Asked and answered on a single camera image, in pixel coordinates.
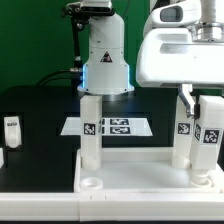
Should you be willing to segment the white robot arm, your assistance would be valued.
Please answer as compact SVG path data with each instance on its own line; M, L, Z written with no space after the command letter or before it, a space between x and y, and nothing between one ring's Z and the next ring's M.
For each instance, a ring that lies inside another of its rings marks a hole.
M89 57L79 90L121 95L133 85L178 88L190 116L195 88L224 88L224 0L168 0L126 26L111 0L81 0Z

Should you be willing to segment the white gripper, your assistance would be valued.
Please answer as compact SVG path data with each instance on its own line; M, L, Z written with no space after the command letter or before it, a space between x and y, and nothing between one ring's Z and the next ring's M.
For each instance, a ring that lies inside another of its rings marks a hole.
M139 49L136 80L141 87L178 87L186 116L195 115L195 88L224 87L224 44L193 42L186 28L157 28Z

